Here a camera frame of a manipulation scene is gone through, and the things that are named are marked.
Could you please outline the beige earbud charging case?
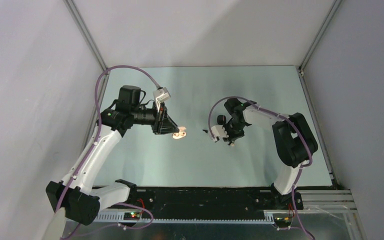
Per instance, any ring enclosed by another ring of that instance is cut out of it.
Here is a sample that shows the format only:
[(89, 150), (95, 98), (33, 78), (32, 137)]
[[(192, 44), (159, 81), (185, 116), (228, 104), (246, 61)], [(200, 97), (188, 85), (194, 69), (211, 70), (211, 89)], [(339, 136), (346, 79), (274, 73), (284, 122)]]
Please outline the beige earbud charging case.
[(175, 133), (172, 134), (172, 138), (175, 139), (175, 140), (179, 140), (179, 139), (184, 138), (187, 135), (186, 130), (187, 130), (186, 127), (180, 126), (178, 128), (178, 132), (175, 132)]

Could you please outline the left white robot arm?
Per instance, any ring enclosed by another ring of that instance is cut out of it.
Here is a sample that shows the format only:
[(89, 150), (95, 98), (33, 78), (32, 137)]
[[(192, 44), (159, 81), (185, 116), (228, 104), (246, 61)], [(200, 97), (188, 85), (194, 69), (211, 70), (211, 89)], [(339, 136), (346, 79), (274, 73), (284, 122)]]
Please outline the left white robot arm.
[(171, 95), (165, 87), (153, 91), (153, 104), (147, 108), (141, 95), (146, 92), (132, 85), (120, 88), (118, 98), (104, 109), (85, 149), (71, 170), (59, 181), (50, 181), (45, 192), (54, 211), (65, 209), (65, 217), (81, 225), (91, 224), (98, 213), (121, 203), (133, 208), (138, 194), (133, 183), (115, 183), (93, 189), (95, 179), (113, 148), (134, 125), (150, 126), (153, 134), (178, 134), (180, 128), (168, 115), (164, 102)]

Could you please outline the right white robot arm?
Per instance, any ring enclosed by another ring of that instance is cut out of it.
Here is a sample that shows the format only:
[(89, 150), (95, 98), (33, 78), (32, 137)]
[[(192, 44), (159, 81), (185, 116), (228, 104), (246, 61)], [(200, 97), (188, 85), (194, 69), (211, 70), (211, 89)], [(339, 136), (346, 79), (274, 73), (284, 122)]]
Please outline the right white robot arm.
[(246, 127), (258, 126), (271, 130), (282, 168), (271, 184), (271, 204), (277, 209), (297, 210), (297, 183), (303, 169), (313, 163), (319, 146), (303, 114), (284, 115), (259, 106), (242, 97), (229, 97), (224, 103), (228, 116), (218, 115), (211, 128), (215, 141), (228, 145), (244, 137)]

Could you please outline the left controller board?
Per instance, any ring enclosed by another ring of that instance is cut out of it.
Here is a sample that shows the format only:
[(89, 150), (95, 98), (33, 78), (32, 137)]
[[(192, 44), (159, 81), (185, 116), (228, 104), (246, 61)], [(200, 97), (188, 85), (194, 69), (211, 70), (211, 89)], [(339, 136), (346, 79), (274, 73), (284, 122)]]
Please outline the left controller board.
[(138, 221), (141, 219), (141, 212), (125, 212), (123, 215), (124, 221)]

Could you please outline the controller board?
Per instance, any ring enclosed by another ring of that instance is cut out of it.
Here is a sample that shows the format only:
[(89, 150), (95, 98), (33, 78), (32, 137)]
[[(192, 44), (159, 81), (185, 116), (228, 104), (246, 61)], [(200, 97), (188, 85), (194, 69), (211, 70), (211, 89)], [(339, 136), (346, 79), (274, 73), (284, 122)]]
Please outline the controller board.
[(277, 223), (290, 223), (293, 220), (293, 217), (275, 217), (274, 222)]
[(138, 221), (141, 219), (141, 212), (125, 212), (123, 215), (124, 221)]

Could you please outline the right controller board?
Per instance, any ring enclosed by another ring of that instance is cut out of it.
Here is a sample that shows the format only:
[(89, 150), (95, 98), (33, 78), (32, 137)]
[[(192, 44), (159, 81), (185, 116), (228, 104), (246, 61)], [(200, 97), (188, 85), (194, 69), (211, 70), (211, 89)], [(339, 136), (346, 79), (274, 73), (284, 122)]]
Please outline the right controller board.
[(290, 223), (293, 220), (293, 217), (275, 217), (274, 222), (277, 223)]

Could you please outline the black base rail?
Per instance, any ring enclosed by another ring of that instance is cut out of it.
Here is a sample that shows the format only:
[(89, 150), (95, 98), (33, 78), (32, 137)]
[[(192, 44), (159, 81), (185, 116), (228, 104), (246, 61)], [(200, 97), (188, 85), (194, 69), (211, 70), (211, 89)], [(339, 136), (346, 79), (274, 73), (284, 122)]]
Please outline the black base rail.
[(283, 196), (273, 187), (136, 187), (126, 203), (143, 207), (155, 220), (264, 220), (266, 211), (303, 210), (299, 192)]

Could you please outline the right aluminium frame post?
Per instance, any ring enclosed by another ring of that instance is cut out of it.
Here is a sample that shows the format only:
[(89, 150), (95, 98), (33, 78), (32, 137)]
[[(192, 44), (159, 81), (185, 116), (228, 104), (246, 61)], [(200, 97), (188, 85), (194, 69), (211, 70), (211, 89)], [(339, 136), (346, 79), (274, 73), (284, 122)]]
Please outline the right aluminium frame post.
[(342, 5), (343, 0), (334, 0), (332, 5), (330, 6), (327, 14), (325, 15), (319, 29), (317, 30), (315, 37), (313, 38), (308, 50), (306, 51), (300, 65), (298, 66), (299, 72), (303, 75), (305, 72), (305, 68), (310, 62), (314, 52), (316, 51), (319, 43), (324, 37), (328, 27), (330, 26), (332, 20), (334, 19), (336, 13), (338, 12), (340, 6)]

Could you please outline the aluminium frame post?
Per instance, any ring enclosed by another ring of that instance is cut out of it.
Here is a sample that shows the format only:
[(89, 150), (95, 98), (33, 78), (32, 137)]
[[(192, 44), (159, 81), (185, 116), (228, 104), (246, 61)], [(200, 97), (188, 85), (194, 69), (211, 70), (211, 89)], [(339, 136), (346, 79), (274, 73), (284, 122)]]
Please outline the aluminium frame post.
[(108, 66), (105, 63), (105, 60), (99, 50), (99, 47), (96, 44), (76, 2), (74, 0), (63, 0), (63, 2), (66, 5), (66, 8), (68, 9), (68, 12), (70, 13), (71, 17), (73, 18), (73, 21), (76, 24), (80, 34), (82, 35), (86, 45), (88, 46), (93, 58), (98, 63), (100, 69), (102, 71), (105, 71)]
[(340, 6), (342, 5), (343, 0), (334, 0), (332, 5), (330, 6), (327, 14), (325, 15), (319, 29), (317, 30), (315, 37), (313, 38), (308, 50), (306, 51), (300, 65), (298, 66), (299, 72), (303, 75), (305, 72), (305, 68), (310, 62), (314, 52), (316, 51), (319, 43), (324, 37), (328, 27), (330, 26), (332, 20), (334, 19), (336, 13), (338, 12)]

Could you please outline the left aluminium frame post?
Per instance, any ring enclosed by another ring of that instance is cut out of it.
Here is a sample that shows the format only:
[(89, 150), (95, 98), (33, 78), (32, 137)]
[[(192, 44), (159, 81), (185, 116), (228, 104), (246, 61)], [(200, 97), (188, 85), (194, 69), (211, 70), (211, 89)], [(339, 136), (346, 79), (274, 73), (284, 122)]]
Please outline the left aluminium frame post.
[(93, 58), (98, 63), (100, 69), (102, 71), (105, 71), (108, 66), (105, 63), (105, 60), (99, 50), (99, 47), (96, 44), (76, 2), (74, 0), (63, 0), (63, 2), (66, 5), (66, 8), (68, 9), (68, 12), (70, 13), (71, 17), (73, 18), (73, 21), (76, 24), (80, 34), (82, 35), (86, 45), (88, 46)]

